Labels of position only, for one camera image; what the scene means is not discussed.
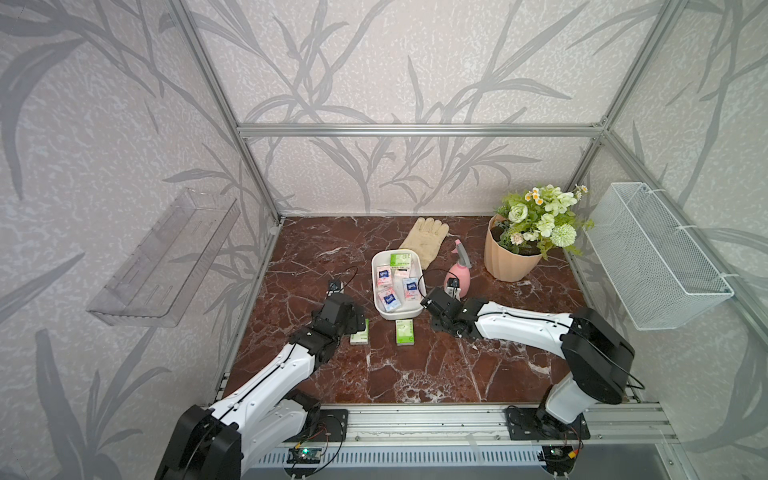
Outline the pink Tempo tissue pack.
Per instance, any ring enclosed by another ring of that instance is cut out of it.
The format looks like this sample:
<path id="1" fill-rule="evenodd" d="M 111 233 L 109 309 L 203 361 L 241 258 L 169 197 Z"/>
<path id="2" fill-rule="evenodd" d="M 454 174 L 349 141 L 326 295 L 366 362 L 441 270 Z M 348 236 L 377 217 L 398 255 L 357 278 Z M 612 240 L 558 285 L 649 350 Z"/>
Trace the pink Tempo tissue pack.
<path id="1" fill-rule="evenodd" d="M 378 290 L 388 289 L 393 286 L 392 269 L 389 266 L 377 266 L 375 275 Z"/>

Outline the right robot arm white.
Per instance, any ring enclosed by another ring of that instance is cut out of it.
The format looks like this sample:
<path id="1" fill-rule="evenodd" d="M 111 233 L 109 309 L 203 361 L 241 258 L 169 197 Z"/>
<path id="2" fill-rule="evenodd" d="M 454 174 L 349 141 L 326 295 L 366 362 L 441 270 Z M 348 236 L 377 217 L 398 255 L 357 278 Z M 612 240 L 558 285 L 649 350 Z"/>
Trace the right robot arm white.
<path id="1" fill-rule="evenodd" d="M 635 350 L 597 311 L 541 313 L 480 298 L 459 300 L 435 288 L 421 300 L 437 332 L 467 340 L 504 340 L 565 360 L 569 372 L 534 414 L 541 427 L 562 429 L 595 404 L 623 402 Z"/>

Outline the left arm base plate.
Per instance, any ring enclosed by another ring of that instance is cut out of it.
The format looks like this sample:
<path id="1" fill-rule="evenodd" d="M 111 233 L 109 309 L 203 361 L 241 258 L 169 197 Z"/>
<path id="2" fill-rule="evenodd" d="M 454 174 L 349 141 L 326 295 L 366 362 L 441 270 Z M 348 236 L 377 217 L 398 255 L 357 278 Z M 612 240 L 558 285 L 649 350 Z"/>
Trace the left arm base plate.
<path id="1" fill-rule="evenodd" d="M 348 420 L 348 409 L 321 408 L 312 411 L 308 414 L 302 430 L 287 439 L 287 442 L 298 443 L 306 440 L 325 442 L 327 434 L 330 435 L 330 442 L 343 442 L 347 436 Z"/>

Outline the green tissue pack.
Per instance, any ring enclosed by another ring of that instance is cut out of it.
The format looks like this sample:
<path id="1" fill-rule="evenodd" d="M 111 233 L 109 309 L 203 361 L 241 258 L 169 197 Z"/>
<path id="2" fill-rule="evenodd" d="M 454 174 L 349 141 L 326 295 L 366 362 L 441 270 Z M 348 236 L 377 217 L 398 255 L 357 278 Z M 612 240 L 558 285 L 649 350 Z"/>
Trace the green tissue pack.
<path id="1" fill-rule="evenodd" d="M 364 328 L 352 334 L 349 338 L 351 345 L 368 345 L 370 333 L 370 320 L 368 318 L 364 321 Z"/>
<path id="2" fill-rule="evenodd" d="M 411 346 L 415 344 L 415 330 L 412 319 L 399 319 L 395 321 L 395 338 L 398 346 Z"/>
<path id="3" fill-rule="evenodd" d="M 390 267 L 397 270 L 409 270 L 412 264 L 412 254 L 398 252 L 390 255 Z"/>

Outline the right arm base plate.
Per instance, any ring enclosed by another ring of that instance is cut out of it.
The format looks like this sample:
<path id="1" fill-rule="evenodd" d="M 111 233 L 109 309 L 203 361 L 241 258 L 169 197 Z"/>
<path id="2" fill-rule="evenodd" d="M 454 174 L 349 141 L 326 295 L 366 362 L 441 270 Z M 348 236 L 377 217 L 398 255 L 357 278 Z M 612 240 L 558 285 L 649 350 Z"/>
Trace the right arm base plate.
<path id="1" fill-rule="evenodd" d="M 511 440 L 578 442 L 591 438 L 583 414 L 566 424 L 542 408 L 508 406 L 504 418 Z"/>

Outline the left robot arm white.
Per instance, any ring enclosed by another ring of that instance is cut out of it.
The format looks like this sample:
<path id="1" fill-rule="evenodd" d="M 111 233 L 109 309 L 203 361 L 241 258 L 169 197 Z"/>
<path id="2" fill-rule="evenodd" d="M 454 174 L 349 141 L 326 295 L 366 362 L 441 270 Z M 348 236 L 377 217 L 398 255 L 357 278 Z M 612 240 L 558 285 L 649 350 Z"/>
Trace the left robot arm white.
<path id="1" fill-rule="evenodd" d="M 311 322 L 262 370 L 208 408 L 179 418 L 157 479 L 239 479 L 277 444 L 306 429 L 316 401 L 295 390 L 327 363 L 346 335 L 365 328 L 361 305 L 344 293 L 326 297 Z"/>

